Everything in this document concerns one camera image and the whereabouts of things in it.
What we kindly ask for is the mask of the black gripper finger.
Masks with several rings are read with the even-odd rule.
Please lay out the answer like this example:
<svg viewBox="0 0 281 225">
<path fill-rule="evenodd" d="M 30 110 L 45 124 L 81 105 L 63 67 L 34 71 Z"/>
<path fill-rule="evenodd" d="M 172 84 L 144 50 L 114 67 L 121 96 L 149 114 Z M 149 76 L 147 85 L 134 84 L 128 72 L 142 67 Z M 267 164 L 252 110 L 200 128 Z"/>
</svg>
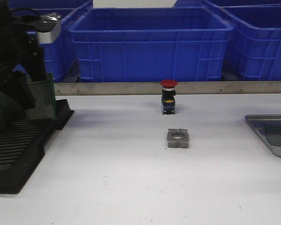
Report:
<svg viewBox="0 0 281 225">
<path fill-rule="evenodd" d="M 28 86 L 26 74 L 14 71 L 4 80 L 5 93 L 23 109 L 33 109 L 36 101 Z"/>
<path fill-rule="evenodd" d="M 30 51 L 25 67 L 32 81 L 47 80 L 47 73 L 44 65 L 44 49 L 39 46 L 35 37 L 29 38 Z"/>
</svg>

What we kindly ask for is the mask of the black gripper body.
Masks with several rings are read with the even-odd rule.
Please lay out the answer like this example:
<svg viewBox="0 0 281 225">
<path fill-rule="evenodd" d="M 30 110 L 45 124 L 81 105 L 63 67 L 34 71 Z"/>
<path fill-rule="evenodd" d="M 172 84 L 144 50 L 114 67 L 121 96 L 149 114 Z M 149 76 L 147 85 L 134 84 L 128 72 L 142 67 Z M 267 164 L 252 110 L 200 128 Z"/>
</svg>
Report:
<svg viewBox="0 0 281 225">
<path fill-rule="evenodd" d="M 30 36 L 41 15 L 13 16 L 12 10 L 0 9 L 0 84 L 20 64 L 25 69 L 29 56 Z"/>
</svg>

